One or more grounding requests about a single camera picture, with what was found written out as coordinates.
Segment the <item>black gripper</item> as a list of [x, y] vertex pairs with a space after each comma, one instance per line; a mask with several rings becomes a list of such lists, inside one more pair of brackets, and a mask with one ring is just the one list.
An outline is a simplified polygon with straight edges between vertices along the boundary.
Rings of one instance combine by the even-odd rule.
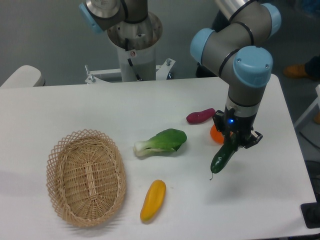
[[254, 122], [258, 113], [259, 104], [241, 106], [226, 104], [224, 111], [217, 110], [213, 121], [216, 126], [216, 141], [223, 144], [227, 137], [234, 135], [234, 150], [248, 149], [260, 142], [263, 135], [254, 130]]

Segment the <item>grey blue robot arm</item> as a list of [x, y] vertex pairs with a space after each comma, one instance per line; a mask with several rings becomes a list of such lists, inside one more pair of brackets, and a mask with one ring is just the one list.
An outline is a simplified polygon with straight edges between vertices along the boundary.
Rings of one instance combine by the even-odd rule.
[[[256, 145], [262, 135], [253, 129], [260, 102], [271, 77], [273, 58], [260, 44], [281, 26], [281, 15], [272, 4], [255, 0], [218, 0], [216, 5], [228, 20], [220, 31], [201, 29], [190, 44], [191, 56], [225, 81], [228, 86], [225, 110], [214, 116], [225, 141], [236, 139], [237, 148]], [[79, 10], [96, 33], [107, 32], [123, 49], [131, 81], [147, 81], [154, 65], [136, 61], [138, 51], [153, 47], [162, 25], [148, 9], [146, 0], [86, 0]]]

